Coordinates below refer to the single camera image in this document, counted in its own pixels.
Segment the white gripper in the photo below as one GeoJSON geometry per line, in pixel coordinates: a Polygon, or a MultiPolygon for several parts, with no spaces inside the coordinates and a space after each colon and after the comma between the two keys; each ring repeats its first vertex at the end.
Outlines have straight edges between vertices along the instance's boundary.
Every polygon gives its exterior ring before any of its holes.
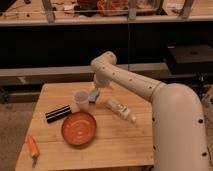
{"type": "Polygon", "coordinates": [[[89,91],[92,92],[95,87],[96,88],[105,88],[110,85],[110,81],[106,79],[105,77],[99,76],[97,74],[94,75],[94,84],[91,84],[89,86],[89,91]]]}

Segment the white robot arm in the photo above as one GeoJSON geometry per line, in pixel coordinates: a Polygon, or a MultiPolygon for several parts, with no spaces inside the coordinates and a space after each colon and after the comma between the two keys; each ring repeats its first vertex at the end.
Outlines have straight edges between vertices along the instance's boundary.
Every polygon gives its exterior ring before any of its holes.
{"type": "Polygon", "coordinates": [[[91,61],[94,82],[111,81],[148,101],[152,107],[153,171],[210,171],[205,119],[198,95],[180,83],[166,84],[116,66],[107,51],[91,61]]]}

